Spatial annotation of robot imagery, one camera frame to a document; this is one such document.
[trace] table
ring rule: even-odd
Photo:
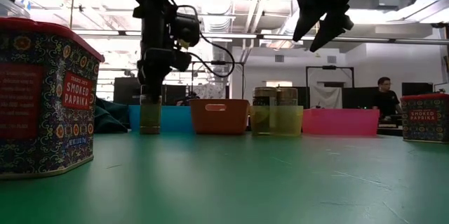
[[[449,223],[449,146],[398,137],[96,135],[93,162],[0,181],[2,223]]]

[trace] smoked paprika tin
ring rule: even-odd
[[[404,140],[449,143],[449,95],[405,96],[401,105]]]
[[[0,18],[0,179],[54,176],[93,159],[103,61],[66,27]]]

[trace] man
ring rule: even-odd
[[[373,109],[380,110],[380,117],[388,119],[391,115],[395,115],[396,112],[402,113],[398,96],[394,91],[390,91],[390,78],[381,77],[377,81],[377,85],[379,86],[379,91],[374,96]]]

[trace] white wall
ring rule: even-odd
[[[341,70],[309,69],[309,85],[317,85],[320,81],[341,81],[351,86],[351,72]],[[241,98],[241,72],[235,70],[231,75],[231,98]],[[306,86],[305,67],[245,67],[246,85],[243,98],[253,100],[253,89],[265,86],[264,81],[292,81],[293,86]]]
[[[434,34],[428,39],[439,39]],[[391,89],[402,96],[403,82],[443,82],[441,48],[436,45],[361,44],[346,54],[355,67],[357,87],[377,86],[380,77],[389,77]]]

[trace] window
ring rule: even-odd
[[[267,81],[266,87],[292,87],[292,81]]]

